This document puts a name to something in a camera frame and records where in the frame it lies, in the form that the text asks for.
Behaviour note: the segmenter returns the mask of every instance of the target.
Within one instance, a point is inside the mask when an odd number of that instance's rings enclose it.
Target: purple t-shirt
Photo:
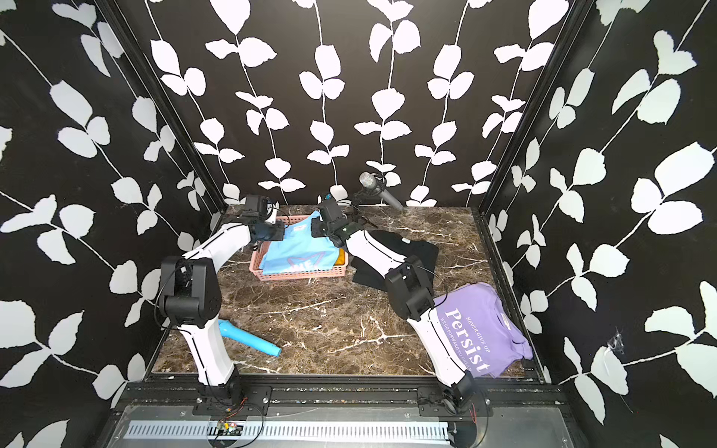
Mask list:
[[[503,311],[488,283],[465,285],[436,297],[441,327],[473,377],[499,376],[516,359],[533,358],[530,343]]]

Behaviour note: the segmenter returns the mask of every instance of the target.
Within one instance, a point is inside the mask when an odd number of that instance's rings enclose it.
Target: blue plastic tube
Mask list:
[[[263,340],[251,333],[247,333],[240,328],[232,325],[228,320],[219,319],[219,332],[225,338],[234,339],[237,342],[248,345],[251,348],[256,348],[258,351],[262,351],[271,356],[279,356],[281,348],[272,344],[268,340]]]

